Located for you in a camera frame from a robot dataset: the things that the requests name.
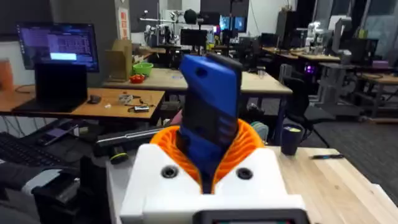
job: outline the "screen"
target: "screen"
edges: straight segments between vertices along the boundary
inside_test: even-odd
[[[26,69],[37,63],[85,65],[98,72],[93,24],[17,24]]]
[[[220,29],[229,30],[229,17],[228,16],[220,16]]]
[[[230,30],[230,21],[228,16],[220,17],[220,29],[221,30]],[[233,17],[233,24],[235,30],[238,32],[246,32],[246,17]]]
[[[238,30],[238,32],[246,32],[246,18],[245,17],[235,17],[234,28]]]

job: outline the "black laptop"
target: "black laptop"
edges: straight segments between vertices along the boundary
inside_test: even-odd
[[[87,100],[86,66],[38,63],[35,85],[36,98],[12,111],[72,112]]]

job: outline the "red object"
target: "red object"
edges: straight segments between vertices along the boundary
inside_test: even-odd
[[[131,83],[143,83],[145,80],[145,75],[133,75],[130,77]]]

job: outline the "phone screen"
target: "phone screen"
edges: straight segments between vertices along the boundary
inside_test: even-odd
[[[60,137],[66,133],[65,130],[59,129],[59,128],[54,128],[53,130],[47,132],[46,134],[54,136],[54,137]]]

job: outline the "computer monitor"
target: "computer monitor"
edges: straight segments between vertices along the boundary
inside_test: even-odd
[[[17,32],[26,69],[37,63],[85,65],[98,72],[93,24],[18,23]]]
[[[220,14],[218,12],[200,12],[198,15],[198,24],[217,26],[220,23]]]
[[[246,17],[233,17],[232,20],[234,30],[237,32],[246,32],[248,20]],[[220,29],[222,30],[230,30],[230,17],[228,16],[220,16]]]
[[[279,36],[277,34],[261,34],[261,45],[263,47],[277,47]]]
[[[207,30],[181,29],[181,45],[206,46]]]
[[[229,17],[228,16],[220,16],[220,29],[221,31],[223,30],[229,30]]]
[[[237,29],[238,32],[246,32],[246,24],[247,20],[245,17],[235,17],[234,28]]]

